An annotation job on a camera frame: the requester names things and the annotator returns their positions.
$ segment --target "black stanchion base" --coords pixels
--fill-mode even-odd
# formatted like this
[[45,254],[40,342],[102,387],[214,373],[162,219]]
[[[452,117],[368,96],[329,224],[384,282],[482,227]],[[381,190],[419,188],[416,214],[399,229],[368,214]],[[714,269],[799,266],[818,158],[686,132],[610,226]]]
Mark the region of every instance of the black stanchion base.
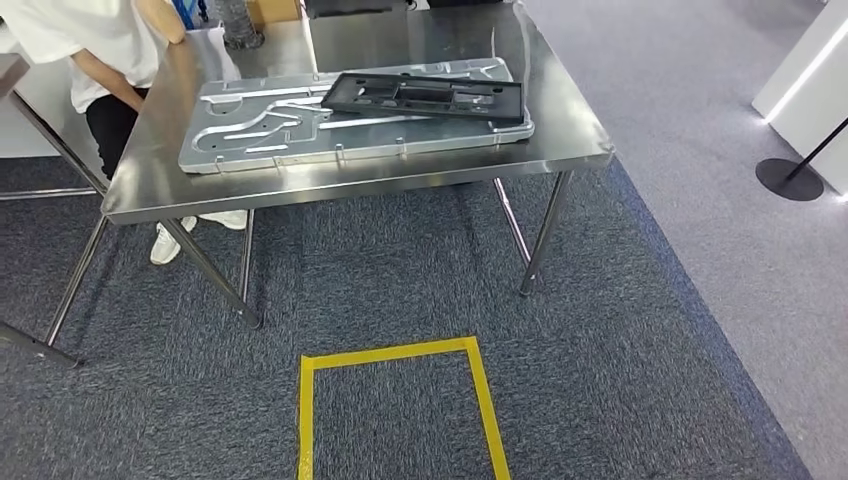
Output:
[[809,202],[824,193],[824,183],[809,167],[790,181],[786,176],[798,166],[782,158],[769,158],[757,164],[757,178],[764,187],[777,195],[796,202]]

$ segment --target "person's arm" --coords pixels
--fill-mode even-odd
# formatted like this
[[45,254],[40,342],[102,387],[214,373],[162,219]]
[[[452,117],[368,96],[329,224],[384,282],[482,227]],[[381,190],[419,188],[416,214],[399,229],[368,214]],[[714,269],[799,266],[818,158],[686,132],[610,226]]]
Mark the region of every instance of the person's arm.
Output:
[[170,43],[185,40],[185,26],[174,6],[163,0],[135,0],[138,12]]
[[71,59],[83,73],[102,85],[109,93],[132,107],[136,112],[141,110],[144,99],[136,93],[133,86],[127,81],[127,77],[122,73],[106,65],[86,49],[74,53],[71,55]]

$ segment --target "black object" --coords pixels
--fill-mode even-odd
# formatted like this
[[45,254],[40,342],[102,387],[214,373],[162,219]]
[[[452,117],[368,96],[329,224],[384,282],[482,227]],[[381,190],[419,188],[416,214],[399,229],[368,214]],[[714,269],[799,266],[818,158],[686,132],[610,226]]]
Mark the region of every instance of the black object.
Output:
[[342,73],[321,106],[339,112],[522,123],[522,88],[520,83],[467,78]]
[[464,7],[466,5],[487,5],[501,3],[501,0],[428,0],[430,8]]
[[309,18],[322,18],[389,12],[407,5],[406,0],[306,0],[305,6]]
[[831,132],[801,163],[783,158],[769,158],[758,163],[757,179],[772,193],[788,200],[809,202],[819,198],[824,193],[824,183],[808,165],[845,129],[846,125],[848,125],[848,118],[843,120],[836,130]]
[[197,0],[197,11],[200,14],[200,19],[208,23],[209,11],[206,8],[206,0]]

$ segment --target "stainless steel table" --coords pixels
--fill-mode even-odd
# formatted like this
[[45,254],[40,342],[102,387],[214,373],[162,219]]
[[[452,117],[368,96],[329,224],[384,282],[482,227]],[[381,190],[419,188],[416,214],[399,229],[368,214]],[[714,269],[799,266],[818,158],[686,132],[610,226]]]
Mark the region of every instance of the stainless steel table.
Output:
[[[116,224],[161,221],[251,327],[261,321],[245,305],[253,209],[494,180],[527,264],[520,292],[529,294],[565,200],[573,170],[603,168],[613,146],[577,86],[523,5],[390,12],[270,25],[258,50],[225,52],[213,31],[195,31],[168,48],[102,212]],[[315,163],[215,175],[187,175],[177,165],[200,86],[353,68],[503,58],[525,84],[535,135],[521,144],[438,153]],[[557,172],[532,255],[499,177]],[[250,211],[241,285],[229,285],[183,229],[180,217]]]

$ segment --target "metal bar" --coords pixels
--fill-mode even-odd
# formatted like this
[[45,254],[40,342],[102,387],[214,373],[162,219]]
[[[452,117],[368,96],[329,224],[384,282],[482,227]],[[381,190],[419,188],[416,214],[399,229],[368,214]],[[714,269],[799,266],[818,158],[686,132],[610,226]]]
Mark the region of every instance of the metal bar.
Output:
[[48,346],[5,322],[0,322],[0,339],[6,339],[21,348],[34,352],[39,357],[48,358],[71,368],[82,365],[82,359],[74,358],[61,350]]
[[840,123],[840,124],[839,124],[839,126],[838,126],[838,127],[836,127],[836,130],[834,130],[833,132],[831,132],[831,133],[830,133],[830,135],[828,135],[828,136],[827,136],[827,138],[825,138],[825,139],[824,139],[824,141],[823,141],[822,143],[820,143],[820,144],[819,144],[819,146],[818,146],[818,147],[816,147],[816,149],[815,149],[815,150],[813,150],[813,152],[812,152],[812,153],[810,153],[809,155],[807,155],[807,158],[805,158],[803,162],[799,163],[799,164],[798,164],[798,166],[797,166],[797,167],[795,167],[795,169],[794,169],[794,170],[792,170],[791,172],[789,172],[789,175],[787,175],[787,176],[786,176],[786,180],[784,180],[784,182],[789,182],[789,181],[791,181],[793,178],[797,177],[797,176],[798,176],[798,174],[799,174],[799,173],[801,173],[801,171],[802,171],[802,170],[804,170],[805,168],[807,168],[807,165],[809,165],[809,164],[810,164],[810,162],[812,162],[812,161],[813,161],[813,159],[814,159],[814,158],[816,158],[816,155],[818,155],[819,153],[821,153],[821,151],[822,151],[822,150],[824,150],[824,149],[825,149],[825,147],[827,147],[827,145],[828,145],[828,144],[829,144],[829,143],[830,143],[830,142],[831,142],[834,138],[836,138],[836,136],[837,136],[837,135],[839,135],[840,133],[842,133],[842,130],[845,130],[845,127],[846,127],[846,126],[848,126],[848,117],[845,117],[845,120],[842,120],[842,123]]
[[212,283],[224,294],[230,305],[242,317],[247,325],[257,330],[262,327],[262,322],[256,318],[256,315],[244,304],[238,292],[227,282],[227,279],[221,275],[221,272],[215,268],[215,265],[209,260],[209,257],[203,253],[203,250],[195,243],[191,235],[183,228],[179,220],[168,219],[162,220],[162,225],[168,230],[172,237],[183,247],[186,254],[191,257],[194,263],[200,267],[200,270],[212,280]]
[[37,198],[75,197],[79,195],[94,195],[95,193],[97,193],[97,190],[90,187],[2,192],[0,193],[0,202],[8,200],[34,200]]
[[77,173],[82,175],[84,179],[97,191],[100,195],[106,195],[106,185],[85,165],[85,163],[74,153],[70,146],[62,140],[62,137],[53,130],[53,127],[41,118],[27,102],[16,91],[12,91],[9,95],[9,101],[23,114],[23,116],[38,130],[39,133],[48,141],[53,148],[59,152],[62,157],[71,164]]
[[545,212],[545,219],[542,222],[542,229],[539,230],[539,237],[536,239],[536,246],[533,248],[533,256],[530,258],[530,265],[527,266],[527,271],[524,272],[524,280],[521,282],[519,293],[523,296],[530,295],[533,289],[533,282],[536,274],[539,272],[539,267],[545,259],[545,253],[548,249],[551,236],[554,228],[559,221],[559,214],[562,206],[565,203],[566,190],[568,184],[571,183],[571,178],[574,176],[573,171],[560,172],[557,175],[554,190],[551,193],[551,199],[548,201],[548,209]]
[[71,303],[74,301],[74,297],[77,296],[80,283],[82,283],[82,279],[85,276],[86,270],[88,270],[88,266],[91,265],[91,259],[94,257],[94,251],[97,249],[97,245],[100,243],[100,239],[103,237],[103,231],[105,229],[106,217],[101,216],[100,220],[97,221],[97,225],[94,226],[91,236],[88,237],[88,242],[85,244],[82,256],[77,262],[74,272],[71,274],[71,281],[68,283],[68,287],[65,288],[65,294],[62,295],[62,301],[59,302],[59,307],[56,308],[56,313],[53,314],[53,322],[50,324],[50,330],[47,332],[47,337],[44,339],[49,347],[52,347],[53,344],[56,343],[56,337],[59,336],[59,330],[62,329],[62,325],[65,323],[65,318],[68,316],[68,310],[71,309]]
[[247,303],[247,289],[250,281],[250,254],[253,251],[253,212],[253,210],[247,212],[247,226],[244,229],[244,246],[241,252],[239,293],[245,303]]
[[509,228],[512,230],[512,238],[515,239],[515,244],[518,246],[518,251],[521,253],[521,259],[524,260],[524,266],[530,265],[530,250],[527,249],[527,243],[524,242],[524,236],[521,234],[521,228],[518,227],[518,221],[515,219],[515,214],[512,212],[512,205],[509,203],[509,197],[506,196],[506,190],[503,188],[503,183],[500,178],[492,180],[495,184],[495,190],[498,192],[498,198],[501,200],[501,206],[504,209],[504,214],[509,222]]

